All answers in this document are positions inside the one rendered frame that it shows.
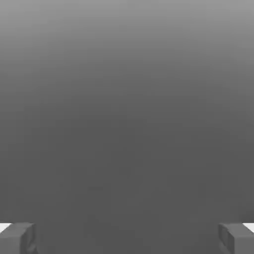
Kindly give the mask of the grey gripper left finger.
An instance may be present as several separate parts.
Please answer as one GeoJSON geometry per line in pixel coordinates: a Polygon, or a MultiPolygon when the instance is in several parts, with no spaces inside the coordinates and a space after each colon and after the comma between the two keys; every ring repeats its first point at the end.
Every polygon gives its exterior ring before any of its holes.
{"type": "Polygon", "coordinates": [[[37,254],[36,225],[0,222],[0,254],[37,254]]]}

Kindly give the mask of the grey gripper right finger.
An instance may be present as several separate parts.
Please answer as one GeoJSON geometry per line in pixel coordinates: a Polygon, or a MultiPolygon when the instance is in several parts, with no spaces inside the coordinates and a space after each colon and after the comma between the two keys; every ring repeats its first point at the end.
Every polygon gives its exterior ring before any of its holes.
{"type": "Polygon", "coordinates": [[[220,223],[218,238],[222,254],[254,254],[254,223],[220,223]]]}

